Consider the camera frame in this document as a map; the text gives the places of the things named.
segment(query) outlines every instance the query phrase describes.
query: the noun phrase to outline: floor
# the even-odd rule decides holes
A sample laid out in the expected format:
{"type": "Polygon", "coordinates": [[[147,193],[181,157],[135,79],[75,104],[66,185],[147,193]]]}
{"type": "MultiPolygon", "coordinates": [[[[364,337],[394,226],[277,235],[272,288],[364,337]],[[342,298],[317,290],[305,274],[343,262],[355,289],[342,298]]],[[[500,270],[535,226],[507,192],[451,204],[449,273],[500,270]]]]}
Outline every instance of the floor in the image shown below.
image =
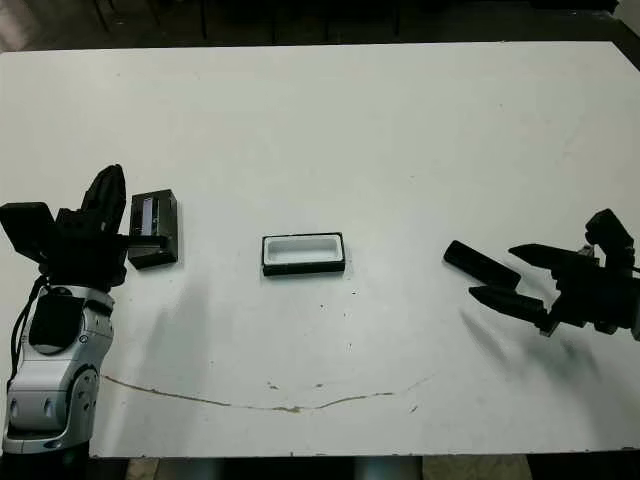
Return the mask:
{"type": "MultiPolygon", "coordinates": [[[[640,39],[608,10],[541,9],[526,1],[462,0],[0,0],[0,52],[341,43],[610,40],[640,68],[640,39]]],[[[570,5],[557,0],[547,3],[570,5]]],[[[574,0],[573,5],[584,5],[574,0]]],[[[273,460],[269,468],[284,465],[273,460]]],[[[320,460],[311,470],[351,472],[350,460],[320,460]]],[[[265,476],[265,464],[230,464],[225,478],[265,476]]],[[[289,472],[291,461],[287,462],[289,472]]],[[[94,479],[173,478],[169,463],[91,460],[94,479]]],[[[425,457],[432,480],[640,478],[637,452],[425,457]]]]}
{"type": "Polygon", "coordinates": [[[0,51],[612,40],[640,65],[638,37],[602,9],[461,0],[113,0],[113,5],[115,10],[109,0],[0,0],[0,51]]]}

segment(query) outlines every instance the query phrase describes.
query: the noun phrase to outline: black object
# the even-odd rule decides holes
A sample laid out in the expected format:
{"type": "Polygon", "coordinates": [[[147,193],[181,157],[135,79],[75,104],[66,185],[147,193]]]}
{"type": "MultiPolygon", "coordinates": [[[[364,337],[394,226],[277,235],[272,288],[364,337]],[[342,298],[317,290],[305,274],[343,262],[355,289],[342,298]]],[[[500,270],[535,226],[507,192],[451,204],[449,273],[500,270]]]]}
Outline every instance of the black object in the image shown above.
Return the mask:
{"type": "Polygon", "coordinates": [[[561,322],[576,327],[593,323],[607,334],[628,328],[640,340],[640,279],[633,277],[633,238],[610,209],[594,215],[586,229],[590,245],[577,252],[538,244],[509,250],[531,265],[551,270],[560,296],[549,312],[541,300],[515,291],[486,286],[471,288],[470,293],[494,310],[534,323],[546,336],[561,322]],[[606,255],[604,266],[595,257],[596,245],[606,255]]]}
{"type": "Polygon", "coordinates": [[[178,260],[178,206],[171,190],[141,193],[131,198],[132,237],[164,237],[164,246],[131,246],[129,261],[137,269],[178,260]]]}
{"type": "Polygon", "coordinates": [[[297,235],[271,235],[262,237],[262,273],[266,276],[303,273],[343,272],[345,268],[342,233],[305,233],[297,235]],[[271,263],[270,242],[282,242],[284,249],[295,252],[296,261],[271,263]],[[327,255],[313,258],[311,252],[324,250],[327,255]]]}
{"type": "Polygon", "coordinates": [[[69,347],[82,325],[84,300],[65,294],[44,295],[36,305],[29,343],[45,346],[48,353],[57,353],[69,347]]]}
{"type": "Polygon", "coordinates": [[[514,289],[520,274],[454,240],[444,252],[444,260],[487,285],[514,289]]]}
{"type": "Polygon", "coordinates": [[[124,282],[124,259],[131,244],[164,246],[161,237],[118,235],[126,202],[122,167],[102,170],[79,210],[61,208],[54,222],[45,203],[7,203],[0,223],[15,250],[38,262],[52,284],[108,292],[124,282]]]}

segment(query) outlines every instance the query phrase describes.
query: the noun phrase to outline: black wire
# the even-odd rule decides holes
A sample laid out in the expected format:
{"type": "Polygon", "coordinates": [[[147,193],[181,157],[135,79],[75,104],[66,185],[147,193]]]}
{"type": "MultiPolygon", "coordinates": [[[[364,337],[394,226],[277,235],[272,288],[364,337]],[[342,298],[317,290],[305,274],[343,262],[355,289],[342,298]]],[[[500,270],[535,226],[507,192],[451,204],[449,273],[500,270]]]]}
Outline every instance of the black wire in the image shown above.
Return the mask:
{"type": "Polygon", "coordinates": [[[27,324],[27,319],[29,318],[29,311],[31,310],[31,305],[38,297],[38,293],[40,293],[40,289],[47,284],[47,277],[44,275],[40,275],[35,282],[33,282],[33,287],[31,288],[31,293],[29,293],[29,299],[27,300],[27,304],[24,306],[20,315],[16,319],[16,323],[13,325],[13,331],[11,332],[11,377],[9,378],[9,383],[16,376],[18,372],[18,361],[20,360],[20,350],[22,349],[22,342],[20,339],[22,338],[22,334],[24,333],[24,327],[27,324]]]}

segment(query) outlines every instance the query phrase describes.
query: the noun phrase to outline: chair leg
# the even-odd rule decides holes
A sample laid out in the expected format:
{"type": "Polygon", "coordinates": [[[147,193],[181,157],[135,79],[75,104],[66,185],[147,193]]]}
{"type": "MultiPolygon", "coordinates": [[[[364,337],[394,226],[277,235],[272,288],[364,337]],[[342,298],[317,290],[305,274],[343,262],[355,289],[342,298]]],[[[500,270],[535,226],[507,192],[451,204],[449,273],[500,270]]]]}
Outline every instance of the chair leg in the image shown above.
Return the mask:
{"type": "Polygon", "coordinates": [[[158,9],[154,5],[154,0],[147,0],[147,7],[151,11],[151,15],[153,15],[153,19],[156,22],[156,25],[160,26],[160,16],[158,15],[158,9]]]}
{"type": "Polygon", "coordinates": [[[100,5],[98,5],[98,0],[93,0],[93,6],[96,8],[96,13],[98,14],[98,19],[102,24],[102,28],[104,31],[109,33],[109,27],[107,26],[107,21],[104,19],[104,15],[102,15],[102,10],[100,10],[100,5]]]}
{"type": "Polygon", "coordinates": [[[200,0],[200,29],[202,38],[207,39],[207,0],[200,0]]]}

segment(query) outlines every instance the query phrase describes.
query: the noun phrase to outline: dark floor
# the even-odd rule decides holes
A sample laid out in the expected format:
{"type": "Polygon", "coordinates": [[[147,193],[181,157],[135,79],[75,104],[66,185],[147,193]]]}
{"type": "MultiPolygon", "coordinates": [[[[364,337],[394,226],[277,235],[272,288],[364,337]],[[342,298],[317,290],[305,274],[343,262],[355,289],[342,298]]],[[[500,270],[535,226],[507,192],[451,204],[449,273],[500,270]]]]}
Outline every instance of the dark floor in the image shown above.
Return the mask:
{"type": "Polygon", "coordinates": [[[109,0],[0,0],[0,50],[612,40],[640,65],[640,40],[603,9],[461,0],[113,0],[113,4],[115,10],[109,0]]]}

